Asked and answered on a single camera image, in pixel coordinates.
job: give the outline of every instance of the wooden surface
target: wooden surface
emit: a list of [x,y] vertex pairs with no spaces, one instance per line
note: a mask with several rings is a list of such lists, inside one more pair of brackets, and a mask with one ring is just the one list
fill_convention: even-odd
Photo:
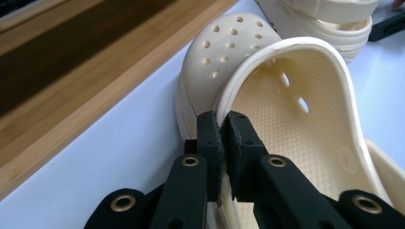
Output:
[[0,199],[235,1],[71,0],[1,33]]

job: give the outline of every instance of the hole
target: hole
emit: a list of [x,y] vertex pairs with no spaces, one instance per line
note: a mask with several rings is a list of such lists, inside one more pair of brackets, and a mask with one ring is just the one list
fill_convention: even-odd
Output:
[[321,229],[333,229],[334,228],[333,225],[330,222],[325,221],[325,220],[320,220],[318,222],[318,226]]
[[204,65],[209,65],[211,63],[211,61],[209,60],[209,59],[205,59],[204,61],[203,61],[203,64]]
[[205,41],[203,43],[203,47],[206,48],[206,49],[208,49],[210,46],[211,46],[211,43],[209,43],[209,41]]
[[199,164],[199,160],[196,157],[186,157],[185,159],[182,160],[182,165],[192,167],[196,166]]
[[232,30],[230,30],[230,33],[231,33],[232,35],[236,35],[236,34],[238,34],[238,31],[235,30],[235,29],[232,29]]
[[180,229],[182,228],[182,226],[183,226],[182,220],[177,218],[171,219],[169,221],[169,224],[167,224],[167,227],[169,229]]
[[220,75],[220,72],[218,72],[218,71],[215,71],[214,73],[212,73],[212,77],[213,78],[216,78],[216,77],[218,77]]
[[131,195],[122,195],[119,197],[116,197],[112,202],[111,202],[111,209],[115,212],[125,212],[129,209],[131,209],[135,205],[135,198],[134,196]]
[[380,214],[382,213],[382,207],[376,201],[371,198],[355,195],[352,198],[352,202],[361,210],[371,213],[371,214]]
[[229,48],[229,49],[233,49],[233,48],[235,48],[235,44],[233,44],[233,43],[227,43],[227,44],[226,44],[226,47]]
[[220,27],[219,27],[219,26],[215,26],[214,28],[212,28],[212,31],[214,31],[214,32],[219,32],[219,31],[220,31]]
[[268,163],[270,165],[272,165],[272,166],[275,166],[275,167],[284,167],[284,166],[286,166],[286,162],[283,159],[281,159],[279,157],[275,157],[275,156],[269,158]]
[[307,102],[304,100],[303,97],[298,98],[298,105],[300,106],[301,110],[307,114],[309,112],[309,107]]
[[285,73],[283,73],[281,76],[281,82],[284,84],[284,86],[289,87],[289,79]]

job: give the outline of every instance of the white table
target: white table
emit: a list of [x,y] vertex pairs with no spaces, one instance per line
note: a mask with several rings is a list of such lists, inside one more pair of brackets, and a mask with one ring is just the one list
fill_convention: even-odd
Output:
[[[235,11],[264,17],[252,0],[228,12]],[[383,18],[385,12],[382,5],[376,15]],[[400,32],[367,44],[349,65],[365,137],[403,168],[404,38]],[[164,183],[182,152],[174,96],[186,48],[2,200],[0,228],[82,228],[111,192],[132,188],[147,193]]]

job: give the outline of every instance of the metal ring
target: metal ring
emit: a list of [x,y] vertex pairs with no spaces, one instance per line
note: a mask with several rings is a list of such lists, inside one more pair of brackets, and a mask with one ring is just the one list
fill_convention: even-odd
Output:
[[199,160],[196,157],[189,156],[182,160],[182,164],[188,167],[196,166],[199,164]]
[[354,195],[352,197],[352,202],[354,205],[361,210],[371,213],[380,214],[382,213],[382,207],[375,200],[365,197],[363,195]]
[[286,166],[286,162],[283,159],[276,156],[272,156],[271,158],[269,158],[268,163],[272,166],[280,168]]
[[[124,203],[119,203],[120,200],[126,199]],[[119,197],[116,197],[112,202],[111,202],[111,209],[115,212],[125,212],[132,208],[135,205],[136,199],[134,196],[131,195],[122,195]]]

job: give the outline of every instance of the wooden board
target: wooden board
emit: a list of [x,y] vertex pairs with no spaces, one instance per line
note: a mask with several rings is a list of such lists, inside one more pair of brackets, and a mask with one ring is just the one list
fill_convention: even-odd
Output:
[[0,33],[0,199],[235,2],[68,0]]

